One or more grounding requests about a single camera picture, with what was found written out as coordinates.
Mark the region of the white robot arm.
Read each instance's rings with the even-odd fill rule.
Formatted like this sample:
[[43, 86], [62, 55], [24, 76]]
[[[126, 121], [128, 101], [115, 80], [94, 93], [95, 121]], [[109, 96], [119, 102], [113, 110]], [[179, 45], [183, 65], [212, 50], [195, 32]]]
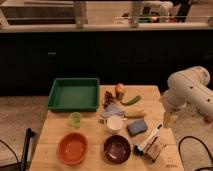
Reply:
[[213, 119], [213, 90], [207, 87], [209, 82], [209, 71], [202, 66], [171, 74], [167, 80], [168, 89], [161, 97], [165, 109], [163, 126], [170, 128], [177, 119], [175, 112], [185, 108], [188, 103]]

